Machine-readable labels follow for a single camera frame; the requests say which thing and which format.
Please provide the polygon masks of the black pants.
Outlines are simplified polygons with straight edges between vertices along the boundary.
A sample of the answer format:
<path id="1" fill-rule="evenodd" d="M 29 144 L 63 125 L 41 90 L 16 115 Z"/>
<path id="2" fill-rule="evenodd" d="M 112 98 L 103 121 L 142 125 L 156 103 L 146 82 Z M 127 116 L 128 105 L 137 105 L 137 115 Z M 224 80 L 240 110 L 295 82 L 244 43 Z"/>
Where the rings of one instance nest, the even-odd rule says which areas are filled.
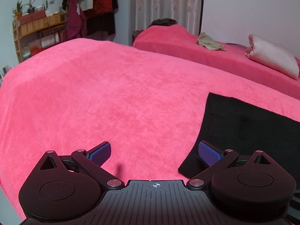
<path id="1" fill-rule="evenodd" d="M 299 183 L 299 122 L 233 97 L 209 93 L 196 142 L 178 168 L 188 179 L 202 172 L 198 144 L 207 141 L 240 155 L 266 152 Z"/>

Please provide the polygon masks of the near pink bed cover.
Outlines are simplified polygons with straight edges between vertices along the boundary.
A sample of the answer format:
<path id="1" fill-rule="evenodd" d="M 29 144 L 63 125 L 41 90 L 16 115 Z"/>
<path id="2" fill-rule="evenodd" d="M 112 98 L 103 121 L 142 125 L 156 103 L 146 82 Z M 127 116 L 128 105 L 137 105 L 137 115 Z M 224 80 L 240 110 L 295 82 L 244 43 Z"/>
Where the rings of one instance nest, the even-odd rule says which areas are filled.
<path id="1" fill-rule="evenodd" d="M 210 92 L 299 120 L 299 100 L 196 62 L 75 39 L 11 69 L 1 85 L 1 188 L 21 219 L 22 184 L 48 150 L 112 145 L 120 179 L 181 179 Z"/>

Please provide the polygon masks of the pink bed cover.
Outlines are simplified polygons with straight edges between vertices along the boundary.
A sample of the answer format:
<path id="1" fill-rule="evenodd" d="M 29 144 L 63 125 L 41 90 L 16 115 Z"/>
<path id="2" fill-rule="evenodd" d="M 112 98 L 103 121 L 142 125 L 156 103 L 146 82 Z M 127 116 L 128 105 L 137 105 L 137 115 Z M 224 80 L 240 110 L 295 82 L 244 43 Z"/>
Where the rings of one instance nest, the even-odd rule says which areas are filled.
<path id="1" fill-rule="evenodd" d="M 248 59 L 245 51 L 236 46 L 226 44 L 225 51 L 214 51 L 197 45 L 196 41 L 197 36 L 178 24 L 155 25 L 143 30 L 134 40 L 133 47 L 220 69 L 299 99 L 299 79 Z"/>
<path id="2" fill-rule="evenodd" d="M 196 62 L 75 39 L 11 69 L 1 85 L 1 188 L 21 219 L 22 184 L 48 150 L 112 145 L 120 179 L 181 179 L 210 92 L 299 120 L 299 100 Z"/>

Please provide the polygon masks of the pale pink folded quilt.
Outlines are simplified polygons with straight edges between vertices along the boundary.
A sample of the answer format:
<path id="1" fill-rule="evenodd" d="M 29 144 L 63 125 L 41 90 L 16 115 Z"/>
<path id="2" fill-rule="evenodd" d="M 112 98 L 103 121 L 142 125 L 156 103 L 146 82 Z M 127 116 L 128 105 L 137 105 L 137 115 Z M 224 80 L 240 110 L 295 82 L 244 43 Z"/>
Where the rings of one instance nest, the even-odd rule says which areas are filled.
<path id="1" fill-rule="evenodd" d="M 245 51 L 248 59 L 298 79 L 299 65 L 290 51 L 256 34 L 250 34 L 248 40 L 250 46 Z"/>

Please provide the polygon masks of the olive green garment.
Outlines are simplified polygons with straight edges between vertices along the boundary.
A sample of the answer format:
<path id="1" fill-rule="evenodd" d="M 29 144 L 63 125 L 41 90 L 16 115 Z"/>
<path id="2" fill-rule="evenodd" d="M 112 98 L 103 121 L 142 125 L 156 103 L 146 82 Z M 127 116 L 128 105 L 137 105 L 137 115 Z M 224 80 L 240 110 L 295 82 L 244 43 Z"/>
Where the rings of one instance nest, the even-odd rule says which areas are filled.
<path id="1" fill-rule="evenodd" d="M 208 36 L 206 33 L 200 33 L 196 44 L 205 47 L 211 51 L 226 51 L 224 45 L 216 42 L 212 37 Z"/>

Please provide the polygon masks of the wooden shelf unit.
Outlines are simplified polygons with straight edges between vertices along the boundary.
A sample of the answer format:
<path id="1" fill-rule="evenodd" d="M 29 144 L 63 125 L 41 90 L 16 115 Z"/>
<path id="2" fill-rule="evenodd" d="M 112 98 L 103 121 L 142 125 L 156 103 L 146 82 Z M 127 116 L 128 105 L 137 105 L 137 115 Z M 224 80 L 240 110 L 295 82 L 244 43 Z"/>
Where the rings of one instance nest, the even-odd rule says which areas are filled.
<path id="1" fill-rule="evenodd" d="M 18 63 L 36 52 L 59 43 L 59 33 L 67 23 L 67 13 L 50 13 L 41 10 L 23 15 L 19 13 L 12 21 L 14 45 Z"/>

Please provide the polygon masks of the far pink bed cover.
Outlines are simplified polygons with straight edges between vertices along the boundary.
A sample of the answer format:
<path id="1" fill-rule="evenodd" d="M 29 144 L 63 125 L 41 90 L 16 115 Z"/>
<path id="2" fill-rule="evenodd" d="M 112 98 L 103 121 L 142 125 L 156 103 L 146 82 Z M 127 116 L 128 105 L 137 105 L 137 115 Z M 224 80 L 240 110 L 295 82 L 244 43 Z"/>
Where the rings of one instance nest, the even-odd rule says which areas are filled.
<path id="1" fill-rule="evenodd" d="M 225 51 L 214 51 L 197 45 L 196 41 L 197 36 L 178 24 L 155 25 L 143 30 L 134 40 L 133 47 L 220 69 L 299 99 L 299 79 L 248 59 L 245 51 L 236 46 L 226 44 Z"/>

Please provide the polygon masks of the potted green plant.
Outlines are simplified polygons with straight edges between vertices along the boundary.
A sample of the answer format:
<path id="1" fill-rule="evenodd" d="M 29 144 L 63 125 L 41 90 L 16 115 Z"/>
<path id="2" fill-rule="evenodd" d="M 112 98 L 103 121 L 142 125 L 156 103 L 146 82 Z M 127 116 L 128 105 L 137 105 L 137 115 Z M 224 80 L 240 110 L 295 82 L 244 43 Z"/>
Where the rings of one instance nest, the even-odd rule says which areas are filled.
<path id="1" fill-rule="evenodd" d="M 12 10 L 12 13 L 16 19 L 19 19 L 22 16 L 22 10 L 25 4 L 21 0 L 18 0 L 16 3 L 16 8 Z"/>

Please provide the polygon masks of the dark garment on far bed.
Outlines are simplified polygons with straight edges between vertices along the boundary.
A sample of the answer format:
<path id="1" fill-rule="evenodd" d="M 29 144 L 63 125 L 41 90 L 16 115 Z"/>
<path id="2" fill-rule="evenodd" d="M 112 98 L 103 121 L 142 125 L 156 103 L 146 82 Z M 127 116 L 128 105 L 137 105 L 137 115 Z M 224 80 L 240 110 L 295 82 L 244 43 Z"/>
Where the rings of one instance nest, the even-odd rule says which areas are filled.
<path id="1" fill-rule="evenodd" d="M 172 26 L 177 24 L 177 21 L 171 18 L 163 18 L 163 19 L 156 19 L 151 22 L 148 27 L 151 26 Z"/>

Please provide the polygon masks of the white patterned curtain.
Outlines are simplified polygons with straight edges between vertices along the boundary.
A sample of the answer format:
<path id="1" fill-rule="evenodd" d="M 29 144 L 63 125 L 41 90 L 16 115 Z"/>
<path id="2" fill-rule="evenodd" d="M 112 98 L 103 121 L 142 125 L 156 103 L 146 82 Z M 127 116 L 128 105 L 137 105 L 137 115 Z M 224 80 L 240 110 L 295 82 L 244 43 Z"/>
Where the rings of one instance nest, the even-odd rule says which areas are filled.
<path id="1" fill-rule="evenodd" d="M 156 19 L 174 19 L 189 33 L 201 30 L 203 0 L 131 0 L 133 31 L 146 29 Z"/>

